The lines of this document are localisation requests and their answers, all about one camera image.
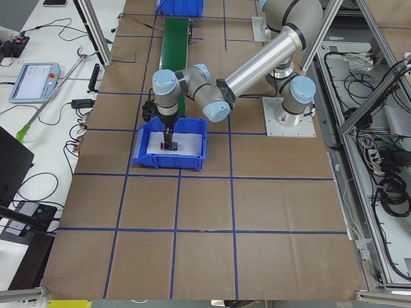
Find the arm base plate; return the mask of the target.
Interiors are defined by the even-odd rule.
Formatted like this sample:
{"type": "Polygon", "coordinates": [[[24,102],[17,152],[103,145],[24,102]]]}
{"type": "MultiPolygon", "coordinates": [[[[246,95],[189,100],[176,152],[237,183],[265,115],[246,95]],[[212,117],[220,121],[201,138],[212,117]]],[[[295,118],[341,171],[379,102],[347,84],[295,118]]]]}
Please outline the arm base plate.
{"type": "Polygon", "coordinates": [[[263,112],[268,137],[316,137],[312,116],[305,116],[308,107],[302,114],[289,114],[283,108],[283,98],[263,97],[263,112]]]}

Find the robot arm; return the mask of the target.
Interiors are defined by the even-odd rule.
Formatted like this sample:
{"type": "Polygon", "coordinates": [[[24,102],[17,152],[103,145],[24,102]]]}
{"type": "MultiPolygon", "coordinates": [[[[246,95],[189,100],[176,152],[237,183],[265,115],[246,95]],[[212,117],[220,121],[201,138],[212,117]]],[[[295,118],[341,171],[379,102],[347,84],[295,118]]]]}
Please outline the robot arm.
{"type": "Polygon", "coordinates": [[[266,24],[279,34],[228,77],[211,83],[206,65],[190,65],[181,71],[160,69],[152,76],[152,88],[159,119],[164,128],[161,149],[175,151],[172,141],[179,118],[178,98],[189,96],[211,122],[224,120],[235,107],[238,96],[274,71],[296,52],[306,49],[319,34],[323,11],[319,1],[261,1],[266,24]]]}

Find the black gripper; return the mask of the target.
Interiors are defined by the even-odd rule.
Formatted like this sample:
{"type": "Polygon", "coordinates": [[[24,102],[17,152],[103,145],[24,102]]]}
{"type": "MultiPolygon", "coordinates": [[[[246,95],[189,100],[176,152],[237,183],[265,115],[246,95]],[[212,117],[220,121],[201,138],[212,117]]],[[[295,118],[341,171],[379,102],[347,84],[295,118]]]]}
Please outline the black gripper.
{"type": "Polygon", "coordinates": [[[173,151],[173,131],[174,131],[174,125],[179,119],[179,113],[175,112],[172,115],[159,115],[160,121],[164,124],[164,142],[163,142],[163,148],[164,150],[170,150],[173,151]]]}

